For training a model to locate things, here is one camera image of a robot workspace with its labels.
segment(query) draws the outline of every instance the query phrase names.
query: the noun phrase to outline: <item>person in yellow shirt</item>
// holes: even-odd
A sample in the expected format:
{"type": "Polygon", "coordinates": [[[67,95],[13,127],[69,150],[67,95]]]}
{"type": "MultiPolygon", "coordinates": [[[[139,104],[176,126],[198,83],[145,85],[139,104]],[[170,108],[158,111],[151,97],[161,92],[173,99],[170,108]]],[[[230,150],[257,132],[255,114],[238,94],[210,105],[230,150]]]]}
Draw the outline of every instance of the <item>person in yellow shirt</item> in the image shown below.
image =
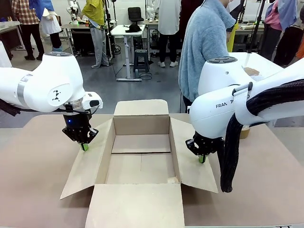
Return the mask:
{"type": "Polygon", "coordinates": [[[95,49],[96,63],[92,65],[92,68],[109,66],[106,56],[104,3],[104,0],[86,0],[86,5],[82,10],[83,15],[89,18],[89,27],[95,49]]]}

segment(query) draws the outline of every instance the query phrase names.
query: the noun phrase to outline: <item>box flap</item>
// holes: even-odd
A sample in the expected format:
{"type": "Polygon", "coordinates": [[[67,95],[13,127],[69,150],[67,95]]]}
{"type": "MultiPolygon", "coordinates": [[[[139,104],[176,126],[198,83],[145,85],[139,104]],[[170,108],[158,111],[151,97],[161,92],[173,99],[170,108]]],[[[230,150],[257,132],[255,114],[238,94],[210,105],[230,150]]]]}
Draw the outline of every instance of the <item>box flap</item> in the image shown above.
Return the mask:
{"type": "Polygon", "coordinates": [[[167,134],[117,135],[112,153],[166,153],[170,152],[167,134]]]}
{"type": "Polygon", "coordinates": [[[219,191],[208,158],[204,164],[199,163],[198,157],[187,148],[185,143],[186,140],[194,136],[195,130],[192,125],[171,118],[171,126],[181,182],[198,189],[218,193],[219,191]]]}
{"type": "Polygon", "coordinates": [[[97,184],[86,228],[184,228],[180,184],[97,184]]]}
{"type": "Polygon", "coordinates": [[[120,101],[114,116],[169,115],[168,104],[164,100],[120,101]]]}
{"type": "Polygon", "coordinates": [[[112,119],[96,127],[97,136],[87,151],[79,150],[60,199],[70,196],[95,184],[105,142],[112,125],[112,119]]]}

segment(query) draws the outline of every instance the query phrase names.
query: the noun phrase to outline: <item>gray floor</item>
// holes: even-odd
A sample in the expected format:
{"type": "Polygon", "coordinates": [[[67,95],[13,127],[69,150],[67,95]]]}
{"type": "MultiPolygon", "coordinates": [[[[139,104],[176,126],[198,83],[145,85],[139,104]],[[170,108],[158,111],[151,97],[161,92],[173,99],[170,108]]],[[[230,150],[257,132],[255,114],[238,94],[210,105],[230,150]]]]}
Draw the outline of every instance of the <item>gray floor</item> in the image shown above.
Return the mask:
{"type": "MultiPolygon", "coordinates": [[[[91,65],[95,63],[94,57],[77,57],[80,65],[83,79],[84,89],[86,91],[97,92],[104,101],[104,108],[98,110],[98,113],[112,114],[116,103],[123,100],[139,100],[139,99],[164,99],[168,102],[170,113],[180,112],[181,94],[178,86],[178,67],[170,68],[169,58],[166,59],[166,68],[157,66],[158,59],[152,58],[154,61],[150,66],[152,73],[151,80],[142,82],[117,82],[115,72],[118,72],[125,62],[124,46],[122,42],[116,41],[121,46],[122,52],[113,59],[113,67],[102,67],[92,69],[91,65]]],[[[49,39],[45,39],[44,46],[46,51],[50,51],[49,39]]],[[[12,64],[14,67],[33,70],[38,65],[38,61],[25,61],[23,56],[25,51],[14,51],[12,64]]],[[[123,67],[117,77],[126,77],[126,69],[123,67]]],[[[31,118],[41,113],[21,113],[16,117],[12,117],[3,111],[0,111],[0,128],[23,127],[31,118]]],[[[304,126],[304,117],[294,117],[278,120],[276,127],[301,127],[304,126]]]]}

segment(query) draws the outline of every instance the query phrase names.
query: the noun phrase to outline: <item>pink shirt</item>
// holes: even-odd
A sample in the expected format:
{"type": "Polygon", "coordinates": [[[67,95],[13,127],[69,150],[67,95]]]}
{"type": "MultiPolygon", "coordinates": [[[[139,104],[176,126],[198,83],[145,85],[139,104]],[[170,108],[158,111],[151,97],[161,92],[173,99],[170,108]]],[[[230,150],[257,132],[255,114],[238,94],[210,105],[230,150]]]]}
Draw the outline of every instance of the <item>pink shirt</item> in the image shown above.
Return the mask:
{"type": "Polygon", "coordinates": [[[270,25],[273,29],[282,31],[282,26],[280,23],[280,17],[278,10],[276,11],[276,8],[279,5],[279,0],[276,0],[275,3],[272,6],[272,10],[267,18],[265,18],[264,23],[270,25]]]}

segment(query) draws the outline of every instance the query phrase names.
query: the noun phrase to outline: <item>gray pants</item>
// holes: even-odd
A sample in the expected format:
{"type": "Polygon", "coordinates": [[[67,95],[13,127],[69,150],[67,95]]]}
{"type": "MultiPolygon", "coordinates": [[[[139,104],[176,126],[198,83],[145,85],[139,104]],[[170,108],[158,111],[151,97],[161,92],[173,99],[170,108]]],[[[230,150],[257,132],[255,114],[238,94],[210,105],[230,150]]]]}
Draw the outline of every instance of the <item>gray pants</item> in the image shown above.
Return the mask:
{"type": "Polygon", "coordinates": [[[96,64],[93,65],[93,68],[98,68],[100,65],[109,65],[108,58],[106,56],[106,37],[105,30],[100,30],[97,28],[90,28],[91,35],[95,48],[95,58],[96,64]]]}

